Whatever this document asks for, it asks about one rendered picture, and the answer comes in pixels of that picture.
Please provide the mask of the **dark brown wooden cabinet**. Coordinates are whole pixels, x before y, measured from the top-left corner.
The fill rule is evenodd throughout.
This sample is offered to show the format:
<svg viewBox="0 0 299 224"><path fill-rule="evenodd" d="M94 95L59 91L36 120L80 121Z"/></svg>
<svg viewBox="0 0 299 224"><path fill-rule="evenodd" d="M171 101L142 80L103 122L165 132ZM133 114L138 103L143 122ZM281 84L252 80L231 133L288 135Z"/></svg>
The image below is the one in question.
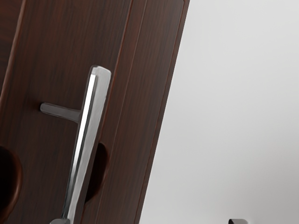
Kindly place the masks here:
<svg viewBox="0 0 299 224"><path fill-rule="evenodd" d="M189 3L0 0L0 224L61 217L98 66L73 224L139 224Z"/></svg>

